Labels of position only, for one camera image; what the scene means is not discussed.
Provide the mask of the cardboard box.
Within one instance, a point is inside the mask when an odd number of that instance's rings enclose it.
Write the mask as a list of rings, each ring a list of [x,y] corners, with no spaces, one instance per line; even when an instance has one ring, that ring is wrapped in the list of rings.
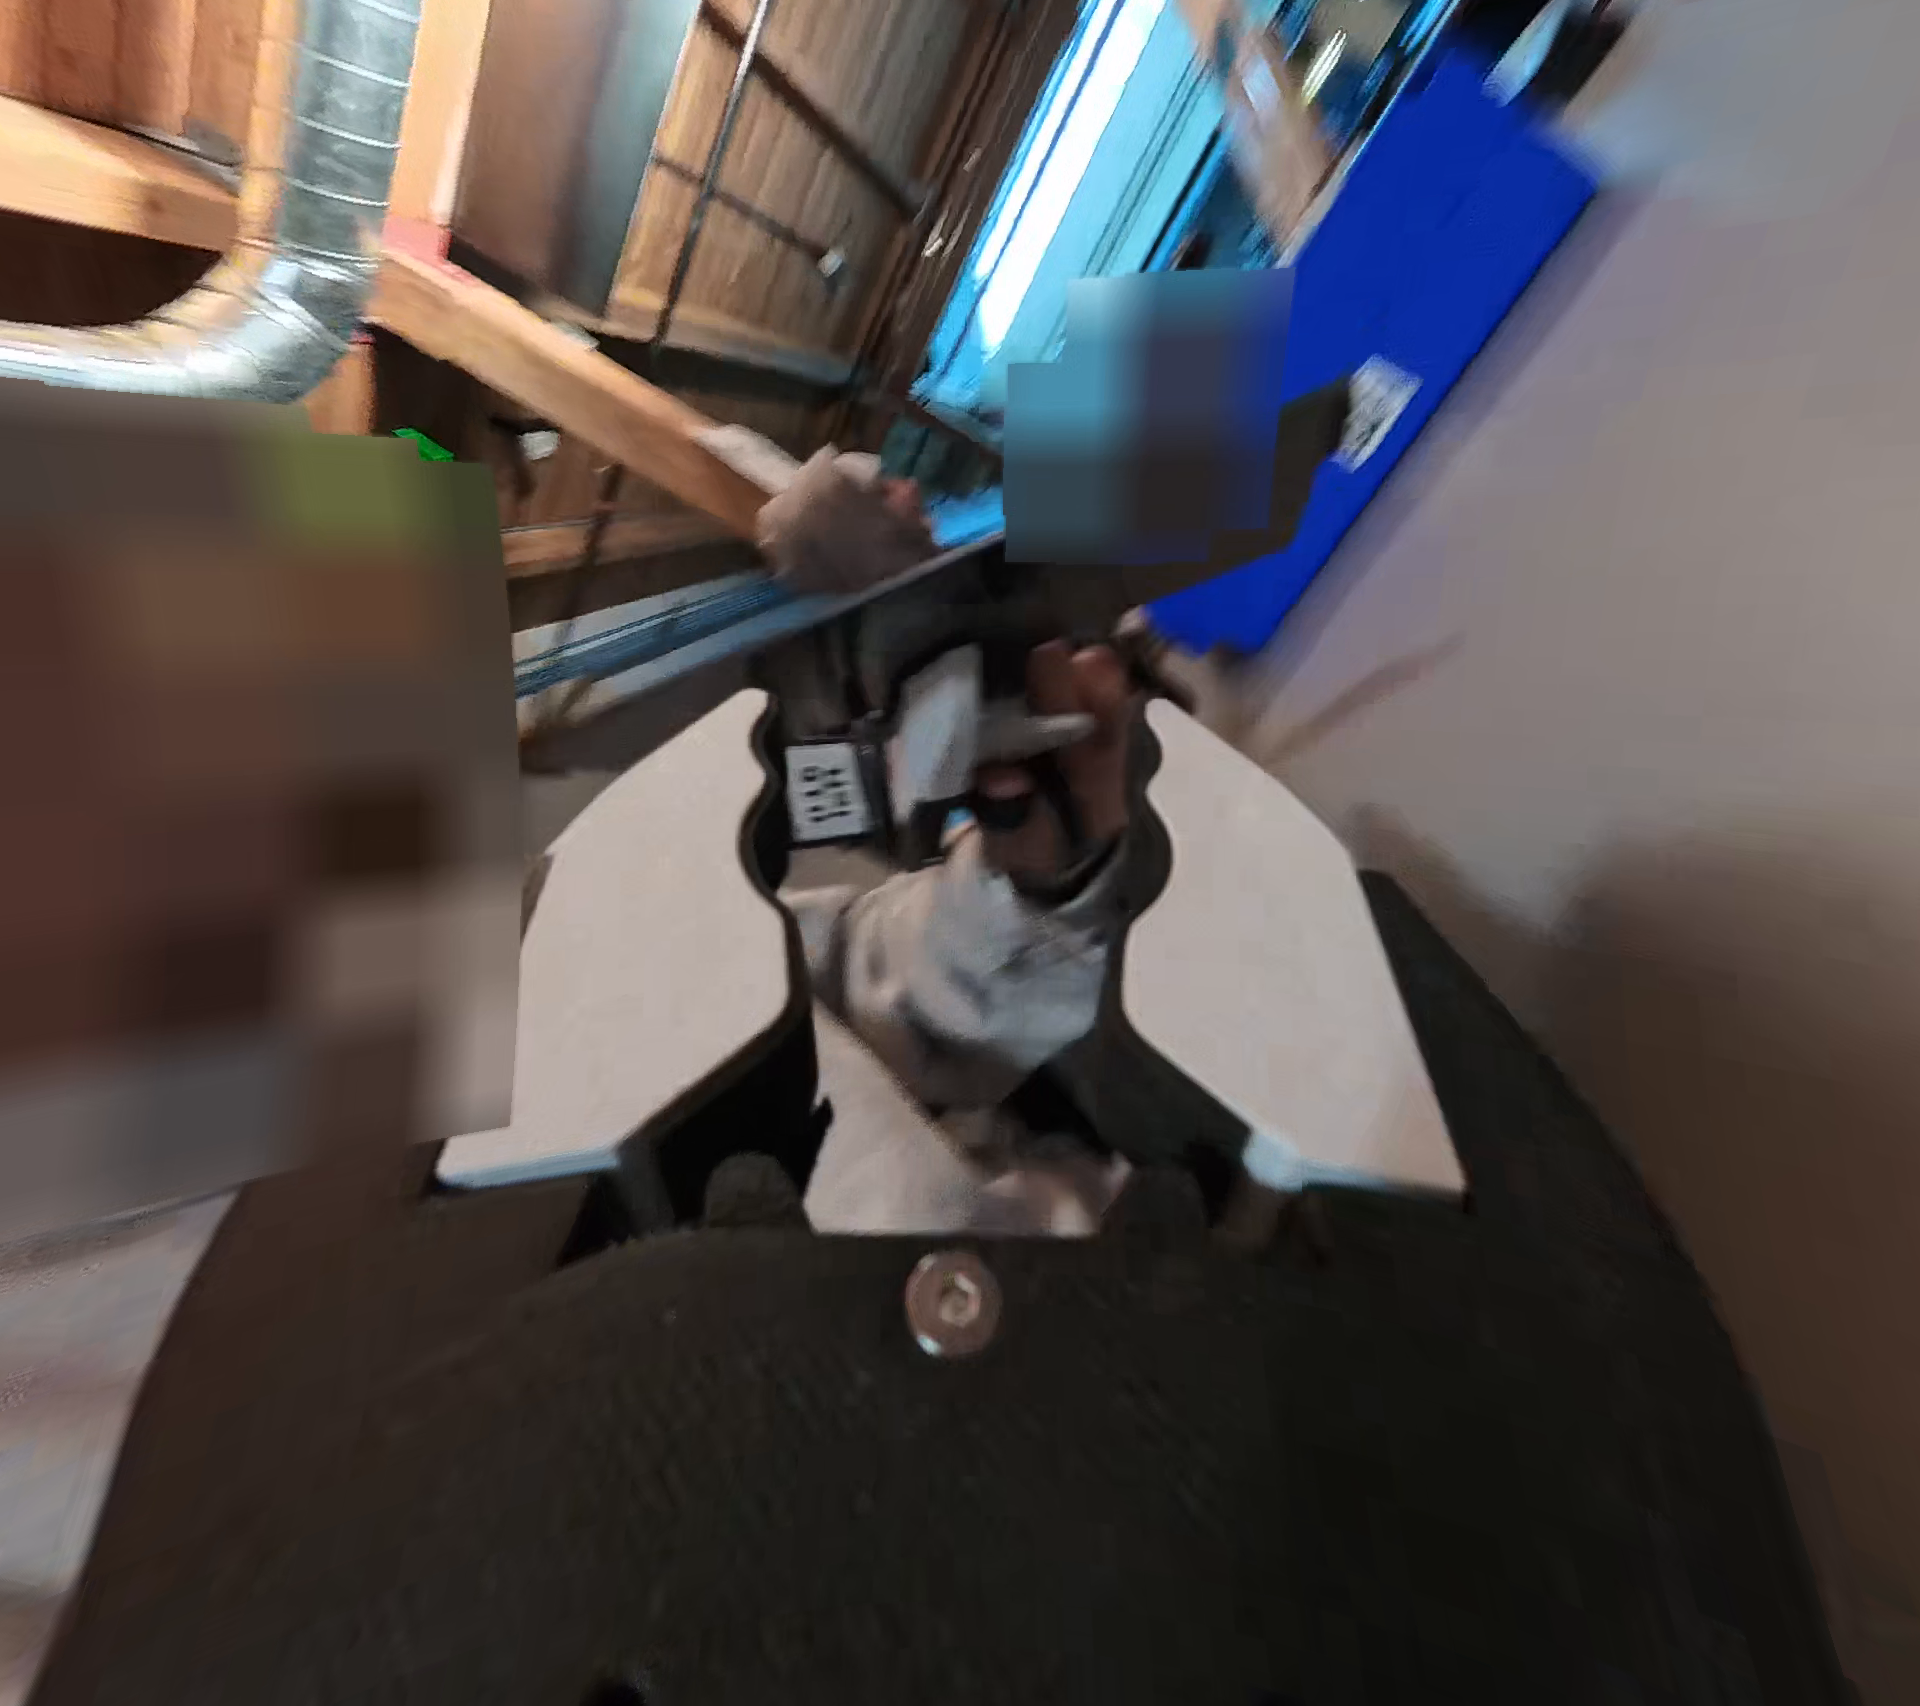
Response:
[[[1219,92],[1219,126],[1236,182],[1288,262],[1318,217],[1339,153],[1315,104],[1288,72],[1283,46],[1249,0],[1176,0],[1198,65]]]

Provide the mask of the silver ventilation duct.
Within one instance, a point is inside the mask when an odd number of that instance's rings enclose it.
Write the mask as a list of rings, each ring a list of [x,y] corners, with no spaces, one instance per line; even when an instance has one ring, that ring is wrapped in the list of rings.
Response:
[[[128,324],[6,324],[6,381],[301,402],[372,316],[424,0],[261,0],[238,236]]]

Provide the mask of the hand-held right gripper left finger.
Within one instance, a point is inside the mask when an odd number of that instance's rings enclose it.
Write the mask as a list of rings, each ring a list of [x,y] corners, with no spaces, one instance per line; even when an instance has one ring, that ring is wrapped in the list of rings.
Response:
[[[806,1185],[829,1108],[767,727],[766,689],[728,697],[560,832],[520,945],[518,1108],[441,1149],[450,1191],[704,1196],[735,1151]]]

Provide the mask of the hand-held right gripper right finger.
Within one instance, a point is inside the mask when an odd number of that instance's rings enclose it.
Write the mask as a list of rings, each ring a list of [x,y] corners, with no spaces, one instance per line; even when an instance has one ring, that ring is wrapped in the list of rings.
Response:
[[[1117,1012],[1229,1114],[1253,1191],[1397,1191],[1459,1206],[1467,1177],[1359,863],[1275,775],[1174,699],[1141,814],[1169,878],[1117,956]]]

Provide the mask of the person's left forearm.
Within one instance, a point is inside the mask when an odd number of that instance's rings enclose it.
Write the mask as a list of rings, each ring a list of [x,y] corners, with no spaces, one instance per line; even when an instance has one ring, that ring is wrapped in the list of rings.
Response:
[[[1096,1029],[1122,927],[1122,848],[1021,883],[989,832],[961,825],[925,870],[871,888],[804,883],[783,905],[834,1021],[920,1102],[989,1108]]]

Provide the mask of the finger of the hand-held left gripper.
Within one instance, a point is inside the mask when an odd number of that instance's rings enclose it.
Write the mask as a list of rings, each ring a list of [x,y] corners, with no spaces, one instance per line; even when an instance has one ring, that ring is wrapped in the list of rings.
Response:
[[[920,482],[875,452],[812,452],[761,513],[752,547],[793,593],[865,593],[936,560]]]

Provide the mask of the wooden ceiling beam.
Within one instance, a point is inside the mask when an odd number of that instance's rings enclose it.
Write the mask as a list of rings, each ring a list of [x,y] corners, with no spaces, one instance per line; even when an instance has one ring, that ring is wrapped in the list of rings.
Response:
[[[752,542],[767,488],[716,452],[716,425],[696,402],[564,338],[560,319],[537,316],[491,281],[440,253],[384,244],[372,324],[471,377],[735,542]]]

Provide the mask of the person's left hand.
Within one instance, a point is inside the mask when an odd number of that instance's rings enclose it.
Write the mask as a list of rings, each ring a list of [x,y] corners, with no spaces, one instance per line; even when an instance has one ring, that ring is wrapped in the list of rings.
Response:
[[[982,855],[1030,905],[1078,899],[1128,848],[1141,689],[1111,649],[1040,640],[1021,672],[1030,718],[1069,718],[1063,744],[972,770]]]

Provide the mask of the blue plastic bin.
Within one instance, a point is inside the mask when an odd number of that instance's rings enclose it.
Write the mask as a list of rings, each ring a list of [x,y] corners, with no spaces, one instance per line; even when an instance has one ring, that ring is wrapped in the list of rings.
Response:
[[[1283,395],[1352,386],[1359,425],[1283,548],[1169,593],[1148,623],[1186,654],[1264,654],[1387,491],[1483,346],[1594,205],[1554,123],[1439,46],[1362,141],[1294,256]]]

